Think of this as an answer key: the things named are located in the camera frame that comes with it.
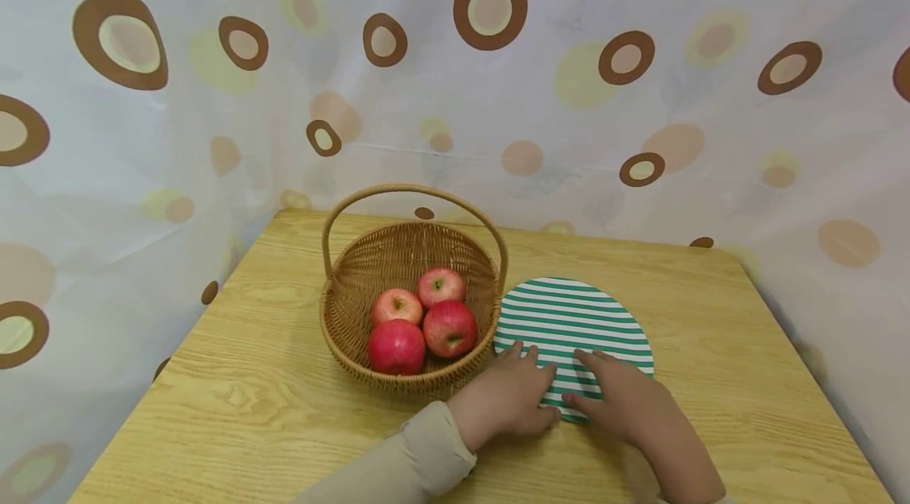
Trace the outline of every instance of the green and white striped circle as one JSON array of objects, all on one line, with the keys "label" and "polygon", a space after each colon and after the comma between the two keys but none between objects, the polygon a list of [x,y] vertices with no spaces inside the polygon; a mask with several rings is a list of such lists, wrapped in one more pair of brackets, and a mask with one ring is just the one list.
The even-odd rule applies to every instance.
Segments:
[{"label": "green and white striped circle", "polygon": [[612,296],[573,279],[531,279],[502,297],[493,348],[498,354],[515,340],[524,342],[525,350],[537,344],[540,366],[556,362],[556,379],[540,403],[559,408],[569,421],[588,419],[564,406],[563,392],[600,398],[597,380],[574,358],[575,348],[603,350],[654,375],[651,344],[635,318]]}]

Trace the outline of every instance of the wooden table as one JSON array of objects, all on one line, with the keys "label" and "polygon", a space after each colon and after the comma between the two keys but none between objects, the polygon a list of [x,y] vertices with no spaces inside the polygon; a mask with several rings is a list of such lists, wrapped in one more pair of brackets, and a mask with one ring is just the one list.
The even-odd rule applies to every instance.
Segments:
[{"label": "wooden table", "polygon": [[[344,373],[318,325],[325,214],[279,212],[72,502],[288,502],[420,409]],[[337,252],[395,220],[342,216]],[[493,256],[483,228],[459,227]],[[506,288],[573,277],[615,295],[742,503],[891,502],[736,260],[723,251],[504,230]],[[562,422],[496,442],[445,502],[628,502],[630,451]]]}]

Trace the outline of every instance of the hand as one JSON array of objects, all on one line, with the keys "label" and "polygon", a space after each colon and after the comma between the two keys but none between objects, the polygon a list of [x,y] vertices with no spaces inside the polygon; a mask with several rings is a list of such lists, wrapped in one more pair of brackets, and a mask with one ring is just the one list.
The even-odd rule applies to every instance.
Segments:
[{"label": "hand", "polygon": [[667,502],[706,504],[725,496],[705,443],[664,384],[603,352],[575,350],[575,358],[594,373],[604,400],[570,393],[563,402],[591,418],[597,430],[636,446]]},{"label": "hand", "polygon": [[539,434],[561,419],[557,408],[540,408],[556,376],[556,365],[537,367],[537,347],[521,355],[516,340],[491,365],[449,400],[449,410],[471,452],[497,434]]}]

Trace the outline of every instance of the red apple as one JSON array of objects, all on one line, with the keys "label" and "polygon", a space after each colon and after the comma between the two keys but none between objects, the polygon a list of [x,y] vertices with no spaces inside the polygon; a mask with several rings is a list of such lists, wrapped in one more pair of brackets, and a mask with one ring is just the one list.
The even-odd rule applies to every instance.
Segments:
[{"label": "red apple", "polygon": [[427,345],[423,332],[402,318],[394,318],[373,329],[367,354],[373,370],[393,376],[413,376],[423,367]]},{"label": "red apple", "polygon": [[462,301],[466,294],[467,289],[461,275],[449,267],[435,267],[426,271],[417,283],[417,295],[426,308],[444,300]]},{"label": "red apple", "polygon": [[420,324],[423,306],[420,306],[417,295],[403,288],[390,288],[376,297],[370,313],[373,326],[379,326],[395,318],[403,318],[413,325]]},{"label": "red apple", "polygon": [[427,348],[439,358],[456,358],[477,344],[477,321],[461,301],[444,300],[423,319]]}]

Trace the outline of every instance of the curtain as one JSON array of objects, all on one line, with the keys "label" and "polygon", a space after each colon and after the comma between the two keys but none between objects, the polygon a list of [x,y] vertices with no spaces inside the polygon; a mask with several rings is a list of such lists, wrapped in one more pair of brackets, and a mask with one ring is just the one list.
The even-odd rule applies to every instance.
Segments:
[{"label": "curtain", "polygon": [[66,499],[275,211],[402,181],[734,254],[910,502],[910,0],[0,13],[0,502]]}]

